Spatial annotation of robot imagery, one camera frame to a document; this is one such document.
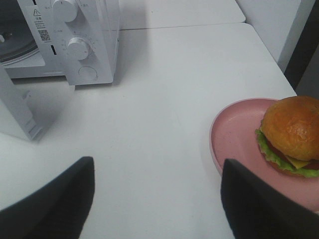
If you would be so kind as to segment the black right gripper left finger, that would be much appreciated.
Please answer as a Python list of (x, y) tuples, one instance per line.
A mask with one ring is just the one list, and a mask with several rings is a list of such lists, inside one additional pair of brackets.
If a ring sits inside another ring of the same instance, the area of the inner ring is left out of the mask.
[(85, 156), (42, 188), (1, 210), (0, 237), (77, 239), (94, 194), (94, 159)]

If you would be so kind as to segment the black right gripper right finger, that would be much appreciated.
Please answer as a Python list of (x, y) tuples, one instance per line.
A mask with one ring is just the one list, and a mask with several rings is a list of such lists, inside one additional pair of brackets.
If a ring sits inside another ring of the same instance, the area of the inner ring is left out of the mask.
[(237, 239), (317, 239), (319, 216), (276, 191), (235, 159), (224, 162), (221, 202)]

